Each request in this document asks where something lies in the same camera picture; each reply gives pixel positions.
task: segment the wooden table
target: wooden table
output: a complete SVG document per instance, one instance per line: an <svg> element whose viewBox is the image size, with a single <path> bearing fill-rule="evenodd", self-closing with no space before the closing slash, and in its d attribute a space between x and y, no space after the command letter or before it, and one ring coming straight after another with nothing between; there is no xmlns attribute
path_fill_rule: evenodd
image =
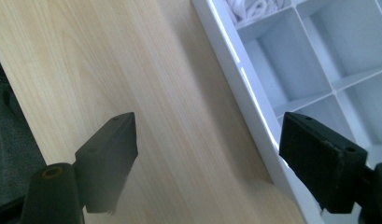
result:
<svg viewBox="0 0 382 224"><path fill-rule="evenodd" d="M140 154L117 213L88 224L303 222L190 0L3 0L0 60L47 163L73 162L108 119L135 112Z"/></svg>

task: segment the white plastic organizer tray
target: white plastic organizer tray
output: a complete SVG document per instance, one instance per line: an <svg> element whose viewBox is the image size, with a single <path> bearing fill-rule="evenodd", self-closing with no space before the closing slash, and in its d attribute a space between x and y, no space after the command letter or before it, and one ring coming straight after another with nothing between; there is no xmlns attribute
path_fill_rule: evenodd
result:
<svg viewBox="0 0 382 224"><path fill-rule="evenodd" d="M278 157L286 111L313 117L382 162L382 0L281 0L283 8L235 27L225 0L194 0L220 65L275 184L307 223L331 215Z"/></svg>

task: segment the light wood grain surface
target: light wood grain surface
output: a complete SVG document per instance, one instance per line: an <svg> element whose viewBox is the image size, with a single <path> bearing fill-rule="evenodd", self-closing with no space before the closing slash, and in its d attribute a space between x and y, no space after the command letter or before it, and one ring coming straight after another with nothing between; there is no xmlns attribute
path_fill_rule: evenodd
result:
<svg viewBox="0 0 382 224"><path fill-rule="evenodd" d="M0 60L47 163L73 162L108 119L135 112L140 154L117 213L88 224L303 222L190 0L3 0Z"/></svg>

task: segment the tray compartment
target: tray compartment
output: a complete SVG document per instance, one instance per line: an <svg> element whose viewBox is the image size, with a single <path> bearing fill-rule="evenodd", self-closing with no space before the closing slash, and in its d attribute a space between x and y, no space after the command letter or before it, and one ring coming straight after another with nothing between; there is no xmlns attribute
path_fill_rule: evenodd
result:
<svg viewBox="0 0 382 224"><path fill-rule="evenodd" d="M332 91L294 8L238 33L277 116Z"/></svg>
<svg viewBox="0 0 382 224"><path fill-rule="evenodd" d="M333 95L295 112L314 118L332 130L342 134L347 139L351 141L355 140L342 108Z"/></svg>
<svg viewBox="0 0 382 224"><path fill-rule="evenodd" d="M335 89L382 70L382 13L376 1L310 0L297 10Z"/></svg>
<svg viewBox="0 0 382 224"><path fill-rule="evenodd" d="M371 166L382 162L382 74L338 92L357 143L369 151Z"/></svg>

